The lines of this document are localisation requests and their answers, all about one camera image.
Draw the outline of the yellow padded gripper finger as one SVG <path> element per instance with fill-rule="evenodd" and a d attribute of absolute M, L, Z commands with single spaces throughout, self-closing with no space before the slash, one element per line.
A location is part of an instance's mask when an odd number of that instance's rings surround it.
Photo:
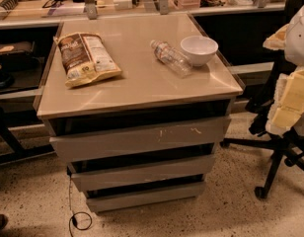
<path fill-rule="evenodd" d="M 274 34 L 268 37 L 264 41 L 263 47 L 270 50 L 284 50 L 287 28 L 288 25 L 284 25 L 279 30 L 277 30 Z"/>
<path fill-rule="evenodd" d="M 280 74 L 275 85 L 274 102 L 269 109 L 266 131 L 283 135 L 304 114 L 304 67 L 291 74 Z"/>

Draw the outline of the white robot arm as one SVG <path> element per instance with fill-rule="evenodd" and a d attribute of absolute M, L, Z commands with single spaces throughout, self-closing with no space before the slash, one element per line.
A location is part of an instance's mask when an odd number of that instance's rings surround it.
<path fill-rule="evenodd" d="M 283 50 L 285 59 L 296 65 L 290 75 L 279 76 L 267 115 L 266 131 L 283 135 L 304 114 L 304 5 L 288 24 L 264 41 L 263 47 Z"/>

